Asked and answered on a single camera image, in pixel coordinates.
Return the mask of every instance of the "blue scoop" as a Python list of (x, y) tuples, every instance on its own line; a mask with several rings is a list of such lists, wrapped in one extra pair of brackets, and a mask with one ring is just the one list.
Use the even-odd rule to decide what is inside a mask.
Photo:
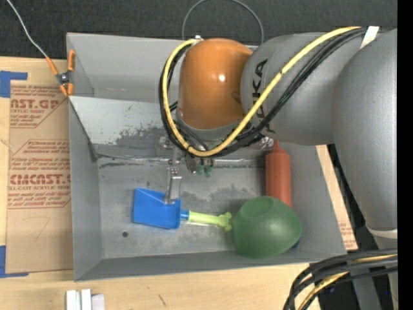
[(134, 201), (134, 223), (146, 224), (164, 229), (177, 229), (181, 220), (217, 225), (226, 231), (231, 230), (230, 212), (214, 216), (199, 212), (181, 210), (181, 200), (164, 202), (165, 193), (137, 188)]

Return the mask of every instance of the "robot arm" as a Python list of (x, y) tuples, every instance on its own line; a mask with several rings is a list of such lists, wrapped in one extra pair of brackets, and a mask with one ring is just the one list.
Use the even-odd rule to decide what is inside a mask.
[[(285, 72), (292, 57), (321, 35), (277, 37), (252, 54), (237, 44), (217, 48), (224, 40), (195, 45), (181, 68), (178, 121), (213, 148), (281, 74), (246, 124), (249, 131), (233, 140), (246, 143), (255, 129), (256, 135), (300, 145), (334, 143), (379, 248), (397, 248), (397, 29), (378, 33), (367, 46), (365, 30), (352, 29), (316, 45)], [(390, 283), (397, 308), (397, 274)]]

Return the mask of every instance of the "yellow cable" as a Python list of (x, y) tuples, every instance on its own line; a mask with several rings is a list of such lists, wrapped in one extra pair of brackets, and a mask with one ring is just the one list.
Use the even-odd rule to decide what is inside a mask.
[[(357, 260), (352, 260), (348, 265), (356, 264), (356, 263), (364, 263), (364, 262), (375, 262), (375, 261), (380, 261), (380, 260), (386, 260), (392, 257), (397, 256), (397, 254), (389, 254), (389, 255), (381, 255), (381, 256), (372, 256), (372, 257), (366, 257), (366, 258), (359, 258)], [(333, 282), (336, 280), (340, 279), (342, 276), (346, 275), (347, 272), (342, 272), (338, 274), (333, 274), (331, 276), (326, 277), (320, 283), (309, 292), (309, 294), (306, 296), (306, 298), (303, 300), (303, 303), (299, 306), (298, 310), (302, 310), (311, 300), (311, 298), (317, 294), (320, 290), (325, 288), (328, 285), (331, 285)]]
[(333, 274), (332, 276), (323, 279), (317, 286), (315, 286), (315, 288), (313, 288), (313, 290), (311, 290), (311, 292), (309, 292), (307, 297), (303, 300), (303, 303), (301, 303), (298, 307), (298, 310), (303, 310), (303, 308), (309, 303), (309, 301), (315, 294), (317, 294), (320, 290), (327, 287), (328, 285), (331, 285), (336, 280), (339, 280), (342, 276), (345, 276), (347, 273), (348, 272)]
[(187, 46), (193, 45), (194, 43), (197, 43), (200, 39), (190, 39), (188, 41), (185, 41), (172, 52), (171, 56), (166, 62), (165, 73), (163, 74), (163, 78), (162, 78), (163, 103), (164, 103), (166, 118), (178, 142), (189, 153), (194, 154), (196, 156), (208, 157), (208, 156), (215, 155), (218, 152), (221, 152), (225, 147), (227, 147), (229, 144), (231, 144), (234, 141), (234, 139), (237, 137), (239, 133), (241, 133), (241, 131), (245, 128), (247, 123), (251, 120), (252, 116), (257, 112), (258, 108), (263, 104), (264, 100), (266, 100), (266, 98), (268, 97), (272, 89), (278, 84), (278, 82), (283, 77), (283, 75), (286, 74), (302, 57), (306, 56), (311, 50), (315, 49), (318, 45), (324, 43), (325, 41), (333, 37), (339, 36), (340, 34), (343, 34), (345, 32), (356, 29), (356, 28), (360, 28), (360, 26), (348, 26), (346, 28), (339, 28), (337, 30), (331, 31), (327, 34), (324, 34), (318, 37), (316, 40), (314, 40), (313, 42), (308, 44), (305, 48), (303, 48), (300, 52), (298, 52), (281, 69), (281, 71), (278, 72), (278, 74), (274, 77), (274, 79), (268, 84), (268, 86), (264, 89), (263, 93), (260, 95), (259, 99), (255, 102), (255, 104), (252, 106), (250, 111), (248, 111), (245, 117), (241, 120), (241, 122), (238, 124), (235, 130), (222, 143), (220, 143), (218, 146), (210, 150), (197, 150), (191, 147), (191, 145), (187, 143), (185, 139), (182, 137), (182, 135), (179, 133), (174, 123), (174, 120), (172, 119), (172, 115), (169, 109), (167, 85), (168, 85), (168, 73), (169, 73), (170, 66), (172, 64), (172, 60), (181, 51), (181, 49)]

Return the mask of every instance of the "wire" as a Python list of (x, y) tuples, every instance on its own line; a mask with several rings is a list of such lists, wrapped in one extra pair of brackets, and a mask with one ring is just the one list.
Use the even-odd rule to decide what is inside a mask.
[(42, 53), (42, 55), (48, 59), (47, 54), (45, 53), (45, 51), (33, 40), (32, 36), (28, 33), (27, 27), (25, 25), (25, 23), (23, 22), (20, 13), (17, 11), (16, 7), (13, 5), (13, 2), (11, 2), (11, 0), (6, 0), (8, 2), (8, 4), (10, 5), (10, 7), (12, 7), (12, 10), (14, 11), (14, 13), (16, 14), (17, 18), (19, 19), (23, 29), (25, 30), (26, 36), (27, 38), (32, 42), (32, 44), (40, 51), (40, 53)]
[(382, 249), (377, 251), (363, 251), (327, 258), (302, 271), (293, 281), (290, 294), (284, 304), (283, 310), (295, 310), (295, 297), (306, 287), (322, 281), (332, 275), (354, 269), (371, 269), (373, 267), (397, 265), (398, 250)]
[(248, 122), (251, 120), (252, 116), (256, 113), (258, 108), (262, 105), (264, 100), (268, 97), (272, 89), (278, 84), (280, 79), (283, 77), (284, 74), (286, 74), (302, 57), (306, 56), (311, 50), (315, 49), (318, 45), (324, 43), (325, 41), (336, 37), (340, 34), (343, 34), (345, 32), (351, 31), (353, 29), (357, 29), (359, 26), (350, 26), (346, 28), (339, 28), (334, 31), (331, 31), (327, 34), (322, 35), (321, 37), (317, 38), (310, 44), (308, 44), (305, 48), (303, 48), (300, 52), (298, 52), (282, 69), (280, 72), (277, 73), (277, 75), (274, 77), (274, 79), (267, 85), (267, 87), (264, 89), (263, 93), (260, 95), (259, 99), (256, 101), (256, 103), (252, 106), (252, 108), (248, 111), (248, 113), (245, 115), (245, 117), (241, 120), (239, 125), (235, 128), (235, 130), (218, 146), (211, 150), (196, 150), (195, 148), (191, 147), (190, 144), (188, 144), (185, 139), (182, 137), (182, 135), (179, 133), (177, 130), (173, 120), (172, 116), (170, 113), (169, 105), (168, 105), (168, 73), (170, 70), (170, 66), (172, 61), (174, 60), (174, 57), (178, 55), (178, 53), (184, 49), (188, 48), (189, 46), (192, 46), (199, 42), (198, 39), (189, 39), (188, 41), (185, 41), (184, 43), (180, 44), (171, 54), (171, 56), (168, 58), (168, 61), (166, 62), (165, 66), (165, 72), (163, 73), (162, 77), (162, 92), (163, 92), (163, 106), (165, 109), (166, 113), (166, 118), (167, 118), (167, 123), (169, 124), (172, 133), (177, 139), (177, 142), (181, 144), (181, 146), (189, 153), (199, 156), (199, 157), (209, 157), (214, 154), (217, 154), (221, 152), (225, 147), (227, 147), (229, 144), (231, 144), (235, 138), (237, 137), (238, 134), (241, 133), (241, 131), (246, 127)]
[(322, 63), (328, 56), (334, 53), (337, 49), (342, 47), (345, 43), (353, 40), (356, 37), (364, 34), (364, 30), (353, 30), (350, 33), (343, 35), (343, 37), (335, 38), (328, 45), (323, 47), (310, 61), (300, 70), (293, 81), (289, 84), (279, 101), (272, 107), (263, 120), (255, 127), (255, 131), (251, 132), (250, 137), (254, 137), (258, 132), (261, 132), (283, 108), (285, 103), (289, 100), (291, 95), (301, 86), (301, 84), (309, 77), (309, 75)]
[[(356, 274), (354, 276), (344, 276), (343, 275), (343, 277), (339, 277), (335, 281), (331, 282), (331, 284), (335, 283), (336, 285), (338, 285), (338, 284), (342, 284), (344, 282), (353, 281), (353, 280), (357, 280), (357, 279), (370, 278), (370, 277), (374, 277), (374, 276), (383, 276), (384, 274), (395, 273), (397, 271), (398, 271), (398, 266), (395, 266), (395, 267), (389, 267), (388, 269), (377, 270), (377, 271), (374, 271), (374, 272)], [(310, 304), (322, 292), (322, 290), (324, 290), (324, 288), (328, 287), (331, 284), (323, 286), (323, 288), (321, 288), (320, 290), (317, 290), (317, 291), (313, 290), (314, 292), (311, 291), (310, 292), (312, 294), (311, 297), (306, 301), (306, 303), (303, 302), (299, 306), (298, 310), (307, 310), (308, 307), (310, 306)]]
[[(186, 16), (183, 20), (183, 24), (182, 24), (182, 40), (185, 40), (185, 25), (186, 25), (186, 21), (188, 20), (189, 15), (191, 14), (191, 12), (198, 7), (200, 4), (209, 1), (209, 0), (199, 0), (196, 4), (194, 4), (190, 10), (186, 13)], [(258, 25), (259, 25), (259, 30), (261, 31), (261, 44), (264, 43), (264, 28), (263, 25), (261, 23), (261, 21), (259, 20), (258, 16), (256, 13), (254, 13), (254, 11), (248, 7), (246, 4), (242, 3), (241, 1), (238, 0), (227, 0), (227, 1), (232, 1), (233, 3), (238, 4), (239, 6), (242, 6), (243, 8), (247, 9), (256, 19)]]
[(286, 302), (286, 305), (288, 304), (289, 307), (285, 307), (285, 309), (291, 309), (295, 310), (294, 307), (294, 299), (295, 297), (302, 292), (305, 288), (307, 288), (309, 285), (316, 283), (317, 281), (323, 280), (328, 278), (329, 276), (339, 274), (347, 271), (351, 271), (354, 269), (371, 269), (374, 267), (383, 267), (383, 266), (388, 266), (388, 265), (397, 265), (398, 264), (398, 258), (397, 256), (387, 256), (387, 258), (380, 259), (382, 256), (378, 256), (377, 258), (365, 258), (364, 262), (350, 262), (350, 263), (344, 263), (341, 265), (335, 265), (330, 269), (324, 269), (320, 272), (313, 273), (313, 276), (310, 278), (307, 278), (303, 282), (301, 282), (298, 286), (290, 290), (290, 296), (289, 296), (289, 301)]

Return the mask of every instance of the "blue tape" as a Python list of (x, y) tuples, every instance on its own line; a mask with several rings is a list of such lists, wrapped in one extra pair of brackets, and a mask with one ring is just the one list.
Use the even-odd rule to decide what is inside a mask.
[(0, 71), (0, 97), (10, 97), (10, 81), (27, 80), (27, 72)]
[(6, 274), (5, 273), (5, 265), (6, 265), (6, 246), (0, 246), (0, 278), (10, 278), (13, 276), (26, 276), (28, 273), (12, 273)]

